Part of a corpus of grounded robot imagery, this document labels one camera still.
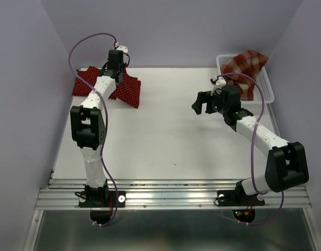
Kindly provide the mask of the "red polka dot skirt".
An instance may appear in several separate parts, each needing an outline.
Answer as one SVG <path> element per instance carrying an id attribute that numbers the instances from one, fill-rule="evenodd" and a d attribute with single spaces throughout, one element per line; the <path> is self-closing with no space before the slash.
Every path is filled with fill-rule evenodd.
<path id="1" fill-rule="evenodd" d="M 77 72 L 72 96 L 87 97 L 89 94 L 100 93 L 107 100 L 121 84 L 121 74 L 118 76 L 113 70 L 104 65 L 103 68 L 89 66 Z"/>
<path id="2" fill-rule="evenodd" d="M 109 99 L 119 99 L 131 107 L 138 109 L 140 104 L 140 90 L 141 81 L 137 77 L 130 76 L 126 69 L 124 69 L 123 81 L 115 91 L 111 93 Z"/>

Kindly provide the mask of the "red white plaid skirt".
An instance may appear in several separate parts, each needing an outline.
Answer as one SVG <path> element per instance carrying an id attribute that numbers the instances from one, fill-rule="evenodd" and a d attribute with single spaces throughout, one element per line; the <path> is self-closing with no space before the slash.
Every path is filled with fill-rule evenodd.
<path id="1" fill-rule="evenodd" d="M 247 50 L 228 60 L 220 68 L 221 74 L 237 73 L 224 76 L 224 80 L 229 85 L 236 85 L 240 88 L 240 97 L 244 101 L 254 100 L 253 81 L 268 62 L 269 57 L 256 50 Z"/>

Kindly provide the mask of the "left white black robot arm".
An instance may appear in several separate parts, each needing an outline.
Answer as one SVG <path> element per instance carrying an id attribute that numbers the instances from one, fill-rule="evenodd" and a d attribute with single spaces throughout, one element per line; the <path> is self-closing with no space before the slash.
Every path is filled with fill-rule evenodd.
<path id="1" fill-rule="evenodd" d="M 72 140 L 77 143 L 85 165 L 86 183 L 77 192 L 80 207 L 116 207 L 118 191 L 109 191 L 108 172 L 103 166 L 103 147 L 107 136 L 105 100 L 123 81 L 125 51 L 109 50 L 108 59 L 96 77 L 95 85 L 86 99 L 70 110 Z"/>

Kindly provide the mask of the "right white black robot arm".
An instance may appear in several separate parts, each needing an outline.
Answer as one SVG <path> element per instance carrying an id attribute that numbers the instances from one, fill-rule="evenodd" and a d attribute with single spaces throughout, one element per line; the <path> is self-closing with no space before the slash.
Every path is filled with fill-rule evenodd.
<path id="1" fill-rule="evenodd" d="M 251 149 L 258 148 L 267 158 L 262 175 L 251 174 L 250 178 L 236 183 L 234 189 L 219 190 L 215 203 L 220 207 L 256 206 L 265 204 L 263 195 L 282 192 L 305 184 L 309 173 L 305 148 L 300 142 L 289 142 L 263 126 L 252 112 L 243 108 L 239 88 L 225 85 L 215 91 L 199 92 L 192 109 L 197 115 L 220 113 L 224 122 L 235 132 L 251 142 Z"/>

